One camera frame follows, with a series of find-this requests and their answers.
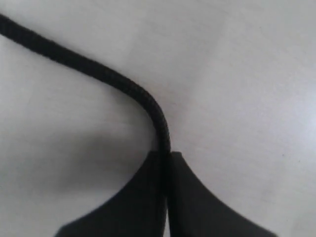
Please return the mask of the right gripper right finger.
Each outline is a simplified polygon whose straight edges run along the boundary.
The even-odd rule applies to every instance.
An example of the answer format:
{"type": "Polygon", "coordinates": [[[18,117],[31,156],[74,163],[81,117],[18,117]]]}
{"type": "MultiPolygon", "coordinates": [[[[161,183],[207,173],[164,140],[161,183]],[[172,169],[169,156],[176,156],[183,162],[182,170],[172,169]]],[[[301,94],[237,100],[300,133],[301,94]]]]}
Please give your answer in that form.
{"type": "Polygon", "coordinates": [[[172,237],[274,237],[213,195],[180,152],[167,158],[167,205],[172,237]]]}

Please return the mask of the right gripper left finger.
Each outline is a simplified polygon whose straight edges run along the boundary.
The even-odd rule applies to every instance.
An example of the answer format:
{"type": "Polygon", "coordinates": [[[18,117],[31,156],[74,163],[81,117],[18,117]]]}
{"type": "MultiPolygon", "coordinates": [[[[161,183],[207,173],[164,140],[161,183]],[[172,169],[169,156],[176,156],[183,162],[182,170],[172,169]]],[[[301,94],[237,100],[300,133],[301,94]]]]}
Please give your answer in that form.
{"type": "Polygon", "coordinates": [[[132,179],[111,199],[64,225],[58,237],[161,237],[166,199],[158,152],[149,152],[132,179]]]}

